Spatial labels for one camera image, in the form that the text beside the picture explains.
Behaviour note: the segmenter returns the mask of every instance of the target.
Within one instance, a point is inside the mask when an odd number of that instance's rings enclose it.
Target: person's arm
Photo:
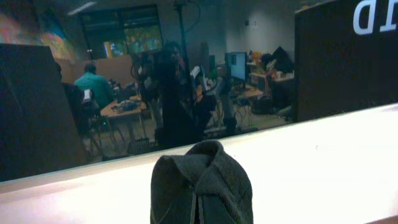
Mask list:
[[[111,89],[111,86],[109,85],[108,81],[106,81],[104,77],[101,77],[100,80],[105,86],[106,95],[108,96],[109,101],[113,101],[113,90]]]

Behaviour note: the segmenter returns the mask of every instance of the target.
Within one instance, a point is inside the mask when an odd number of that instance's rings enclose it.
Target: ceiling light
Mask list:
[[[86,8],[88,8],[88,7],[90,7],[90,6],[93,6],[93,5],[95,5],[95,4],[97,4],[97,2],[88,2],[88,3],[86,3],[86,4],[82,5],[82,6],[80,6],[79,8],[77,8],[77,9],[75,9],[75,10],[69,12],[69,13],[68,13],[68,16],[72,16],[72,15],[74,15],[74,14],[80,12],[80,11],[83,11],[83,10],[85,10]]]

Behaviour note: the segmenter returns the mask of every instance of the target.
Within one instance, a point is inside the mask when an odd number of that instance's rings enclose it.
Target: floor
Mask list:
[[[238,122],[238,129],[241,129],[242,131],[248,130],[248,129],[258,129],[258,130],[264,130],[264,129],[269,129],[269,128],[274,128],[278,126],[283,126],[290,124],[290,122],[287,122],[284,118],[278,117],[276,115],[255,115],[252,114],[250,111],[250,107],[245,106],[245,107],[237,107],[236,105],[234,106],[235,112],[236,112],[236,120]],[[155,143],[155,121],[152,120],[152,118],[149,116],[147,119],[144,121],[145,127],[146,127],[146,133],[147,137],[150,139],[150,143],[154,145]],[[119,148],[120,156],[127,155],[127,149],[129,146],[130,142],[130,137],[129,133],[127,130],[126,125],[124,124],[118,124],[119,129],[121,130],[121,134],[123,135],[125,142],[122,140],[121,135],[118,132],[115,132],[115,138],[116,142]],[[218,119],[218,115],[216,112],[213,112],[213,118],[210,120],[209,125],[208,125],[208,132],[216,132],[217,130],[222,129],[222,119]],[[133,122],[133,130],[134,134],[137,139],[143,139],[144,138],[144,132],[142,130],[141,124],[139,121]],[[95,136],[95,139],[97,142],[99,141],[98,136]],[[86,148],[90,148],[90,141],[88,139],[84,140]],[[111,138],[110,138],[110,133],[109,132],[103,132],[101,134],[101,145],[103,148],[103,151],[106,156],[108,157],[115,157],[116,155],[116,148],[113,145]],[[146,149],[143,152],[144,153],[149,153],[154,151],[153,148]],[[99,156],[98,151],[94,147],[94,156],[90,159],[90,163],[96,163],[96,162],[101,162],[102,158]]]

